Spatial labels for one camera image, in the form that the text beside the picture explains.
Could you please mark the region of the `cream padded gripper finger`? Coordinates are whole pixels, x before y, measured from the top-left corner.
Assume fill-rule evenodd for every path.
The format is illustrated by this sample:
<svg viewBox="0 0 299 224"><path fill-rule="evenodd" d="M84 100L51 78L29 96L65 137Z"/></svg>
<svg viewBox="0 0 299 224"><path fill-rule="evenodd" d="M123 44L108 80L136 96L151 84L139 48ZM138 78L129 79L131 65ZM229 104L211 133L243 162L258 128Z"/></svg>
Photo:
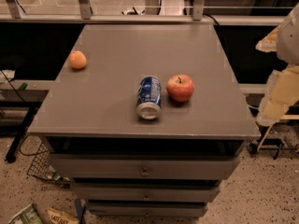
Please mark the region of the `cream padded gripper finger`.
<svg viewBox="0 0 299 224"><path fill-rule="evenodd" d="M257 43L255 48L262 52L276 52L279 28L280 26L277 26L275 29L273 29L268 35L266 35Z"/></svg>
<svg viewBox="0 0 299 224"><path fill-rule="evenodd" d="M274 70L266 83L266 92L259 104L256 121L262 126L277 123L299 101L299 65L288 64Z"/></svg>

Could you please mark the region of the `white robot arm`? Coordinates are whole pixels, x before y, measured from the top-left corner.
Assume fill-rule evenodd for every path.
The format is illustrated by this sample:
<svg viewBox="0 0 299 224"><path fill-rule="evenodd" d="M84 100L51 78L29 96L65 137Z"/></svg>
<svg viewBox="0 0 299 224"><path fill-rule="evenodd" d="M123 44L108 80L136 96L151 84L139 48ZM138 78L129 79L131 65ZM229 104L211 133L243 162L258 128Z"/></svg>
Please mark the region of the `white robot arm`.
<svg viewBox="0 0 299 224"><path fill-rule="evenodd" d="M262 126L271 126L299 101L299 5L255 48L262 52L274 51L287 64L281 72L271 73L259 104L256 121Z"/></svg>

